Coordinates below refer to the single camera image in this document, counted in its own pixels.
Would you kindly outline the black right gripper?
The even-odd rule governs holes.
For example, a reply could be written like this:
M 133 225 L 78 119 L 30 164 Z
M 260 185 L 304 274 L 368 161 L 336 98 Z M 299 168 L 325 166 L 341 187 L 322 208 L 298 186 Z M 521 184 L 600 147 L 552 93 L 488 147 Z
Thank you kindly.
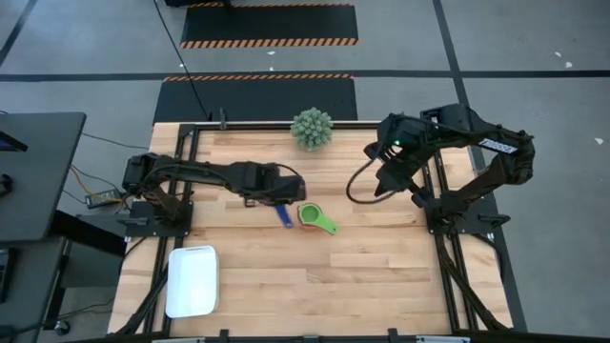
M 396 172 L 415 174 L 423 165 L 422 152 L 424 134 L 427 130 L 423 120 L 403 113 L 389 114 L 376 130 L 376 141 L 365 147 L 365 154 L 372 160 L 379 159 L 392 165 Z M 388 192 L 404 192 L 410 188 L 410 180 L 379 171 L 375 196 Z M 426 189 L 419 188 L 412 194 L 412 201 L 425 208 L 429 201 Z

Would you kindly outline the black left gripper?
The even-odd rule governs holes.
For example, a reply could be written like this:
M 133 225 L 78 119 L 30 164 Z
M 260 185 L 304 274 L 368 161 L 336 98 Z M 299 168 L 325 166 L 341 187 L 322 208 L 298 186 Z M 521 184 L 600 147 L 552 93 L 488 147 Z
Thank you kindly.
M 262 185 L 243 195 L 245 206 L 292 205 L 306 199 L 306 183 L 293 168 L 277 163 L 261 165 Z

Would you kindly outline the small dark blue measuring cup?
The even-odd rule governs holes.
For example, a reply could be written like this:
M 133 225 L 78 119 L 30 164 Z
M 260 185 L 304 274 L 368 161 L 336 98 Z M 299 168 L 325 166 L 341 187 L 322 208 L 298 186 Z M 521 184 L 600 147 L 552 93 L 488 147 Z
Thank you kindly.
M 294 227 L 293 220 L 285 204 L 272 205 L 272 208 L 275 210 L 275 213 L 284 228 L 292 229 Z

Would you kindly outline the green plastic measuring cup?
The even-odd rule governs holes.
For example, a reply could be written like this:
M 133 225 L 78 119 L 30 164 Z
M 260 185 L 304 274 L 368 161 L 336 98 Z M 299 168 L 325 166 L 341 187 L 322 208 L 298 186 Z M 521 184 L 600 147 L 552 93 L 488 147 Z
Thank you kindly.
M 314 203 L 306 203 L 297 208 L 298 220 L 302 220 L 309 225 L 318 226 L 320 230 L 329 235 L 337 234 L 337 225 L 331 220 L 323 210 Z

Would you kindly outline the white plastic basket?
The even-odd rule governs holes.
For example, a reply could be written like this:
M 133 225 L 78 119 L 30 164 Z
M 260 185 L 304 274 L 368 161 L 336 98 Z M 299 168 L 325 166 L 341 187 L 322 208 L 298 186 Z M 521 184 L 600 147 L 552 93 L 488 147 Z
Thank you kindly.
M 169 255 L 165 314 L 171 319 L 212 313 L 219 303 L 219 258 L 209 245 Z

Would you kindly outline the green artificial succulent plant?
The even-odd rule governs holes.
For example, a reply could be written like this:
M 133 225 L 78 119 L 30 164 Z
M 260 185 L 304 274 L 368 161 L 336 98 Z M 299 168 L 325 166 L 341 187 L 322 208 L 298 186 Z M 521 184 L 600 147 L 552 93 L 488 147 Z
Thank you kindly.
M 302 111 L 290 127 L 296 144 L 305 151 L 317 151 L 332 141 L 332 117 L 317 108 Z

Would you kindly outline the black floor mat striped edge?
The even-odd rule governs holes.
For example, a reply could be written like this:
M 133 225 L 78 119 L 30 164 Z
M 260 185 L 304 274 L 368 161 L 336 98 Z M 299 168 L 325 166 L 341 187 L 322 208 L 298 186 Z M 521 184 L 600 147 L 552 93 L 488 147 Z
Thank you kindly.
M 352 4 L 256 4 L 227 9 L 222 2 L 206 2 L 188 6 L 180 47 L 254 49 L 358 43 Z
M 356 120 L 355 80 L 348 73 L 245 73 L 171 76 L 161 84 L 153 121 L 291 121 L 316 108 Z

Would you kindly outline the black power adapter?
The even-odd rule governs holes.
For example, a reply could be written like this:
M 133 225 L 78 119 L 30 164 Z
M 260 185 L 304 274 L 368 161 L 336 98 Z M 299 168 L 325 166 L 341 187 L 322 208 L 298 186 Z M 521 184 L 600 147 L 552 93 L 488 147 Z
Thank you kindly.
M 121 192 L 108 190 L 97 193 L 88 193 L 85 196 L 85 203 L 88 209 L 95 209 L 109 205 L 118 204 L 122 201 Z

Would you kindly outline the dark grey desk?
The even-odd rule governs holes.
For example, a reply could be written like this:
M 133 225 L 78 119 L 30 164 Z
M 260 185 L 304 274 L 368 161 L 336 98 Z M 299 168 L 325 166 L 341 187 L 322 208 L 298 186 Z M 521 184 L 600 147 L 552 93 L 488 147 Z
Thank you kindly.
M 0 114 L 0 132 L 28 146 L 0 151 L 0 175 L 12 179 L 11 192 L 0 197 L 0 242 L 50 234 L 86 118 L 83 112 Z

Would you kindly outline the black aluminium table frame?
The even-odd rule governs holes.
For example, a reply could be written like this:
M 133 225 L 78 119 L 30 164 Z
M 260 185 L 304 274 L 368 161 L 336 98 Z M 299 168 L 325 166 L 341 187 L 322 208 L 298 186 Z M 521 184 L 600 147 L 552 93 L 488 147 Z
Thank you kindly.
M 218 187 L 177 184 L 191 198 L 187 247 L 212 246 L 219 258 L 217 308 L 170 319 L 158 301 L 147 331 L 173 336 L 444 334 L 480 328 L 458 288 L 447 282 L 437 239 L 409 193 L 373 203 L 375 169 L 364 147 L 376 139 L 372 122 L 347 122 L 320 151 L 300 149 L 288 123 L 159 123 L 151 149 L 218 164 L 278 162 L 303 175 L 307 199 L 338 227 L 336 235 L 284 228 L 274 210 L 246 208 Z M 453 302 L 447 293 L 457 294 Z

